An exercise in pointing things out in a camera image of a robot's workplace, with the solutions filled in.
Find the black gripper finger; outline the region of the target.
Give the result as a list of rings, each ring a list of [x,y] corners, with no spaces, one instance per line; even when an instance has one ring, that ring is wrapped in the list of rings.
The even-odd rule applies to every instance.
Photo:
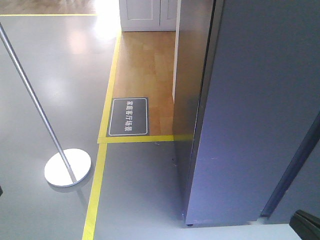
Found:
[[[320,240],[320,219],[303,210],[297,210],[291,217],[289,226],[301,240]]]

